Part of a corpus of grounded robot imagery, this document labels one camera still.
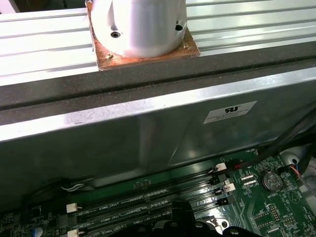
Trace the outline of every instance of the black cable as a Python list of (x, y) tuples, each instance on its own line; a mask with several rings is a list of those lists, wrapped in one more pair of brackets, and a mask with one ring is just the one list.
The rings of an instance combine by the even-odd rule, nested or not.
[(306, 171), (311, 158), (313, 156), (313, 153), (316, 151), (316, 143), (310, 144), (305, 153), (303, 154), (302, 158), (300, 158), (300, 161), (298, 162), (297, 166), (298, 166), (298, 172), (300, 174), (304, 174), (304, 172)]
[(266, 158), (273, 156), (275, 153), (278, 153), (287, 143), (289, 143), (301, 130), (307, 126), (314, 127), (316, 121), (316, 108), (312, 109), (305, 116), (303, 116), (298, 122), (293, 126), (288, 128), (284, 133), (282, 133), (268, 148), (262, 151), (257, 158), (252, 159), (247, 162), (242, 162), (237, 165), (235, 169), (245, 168), (251, 165), (256, 165)]

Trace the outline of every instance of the aluminum surface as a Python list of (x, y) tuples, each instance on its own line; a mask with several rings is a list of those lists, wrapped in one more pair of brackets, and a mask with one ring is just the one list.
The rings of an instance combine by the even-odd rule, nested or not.
[(316, 68), (12, 123), (0, 126), (0, 142), (308, 81), (316, 81)]
[[(314, 0), (187, 0), (201, 56), (316, 40)], [(0, 15), (0, 85), (97, 71), (86, 10)]]
[(109, 51), (125, 57), (155, 58), (170, 53), (183, 41), (187, 21), (186, 0), (92, 3), (95, 36)]
[[(315, 106), (315, 88), (310, 68), (2, 125), (0, 207), (61, 177), (103, 186), (275, 139)], [(246, 115), (203, 124), (253, 101)]]

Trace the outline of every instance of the motherboard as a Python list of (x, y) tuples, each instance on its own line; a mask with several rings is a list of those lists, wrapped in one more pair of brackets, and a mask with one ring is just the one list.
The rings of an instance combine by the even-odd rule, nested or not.
[(280, 156), (230, 175), (225, 163), (250, 160), (251, 149), (148, 177), (0, 214), (1, 237), (108, 237), (135, 224), (171, 219), (173, 201), (188, 201), (197, 220), (217, 232), (238, 226), (263, 237), (316, 237), (313, 215)]

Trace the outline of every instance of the white label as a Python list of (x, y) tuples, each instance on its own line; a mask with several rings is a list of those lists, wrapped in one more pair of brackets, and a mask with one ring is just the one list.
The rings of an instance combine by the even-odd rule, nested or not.
[(252, 101), (249, 103), (232, 105), (226, 108), (212, 110), (208, 113), (208, 116), (206, 117), (203, 124), (245, 115), (256, 103), (257, 101)]

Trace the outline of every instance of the black connector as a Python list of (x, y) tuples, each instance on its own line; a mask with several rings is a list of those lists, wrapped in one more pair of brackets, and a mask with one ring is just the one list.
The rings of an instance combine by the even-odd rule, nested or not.
[(224, 205), (232, 204), (234, 202), (236, 202), (236, 199), (233, 195), (231, 195), (231, 196), (217, 200), (216, 204), (218, 206), (224, 206)]
[(289, 171), (290, 171), (290, 166), (292, 166), (292, 165), (289, 164), (289, 165), (282, 166), (282, 167), (276, 169), (277, 174), (280, 175), (280, 174), (282, 174), (282, 173), (289, 172)]
[(216, 184), (224, 182), (225, 180), (227, 180), (226, 174), (213, 175), (213, 176), (211, 176), (209, 183), (211, 185), (216, 185)]

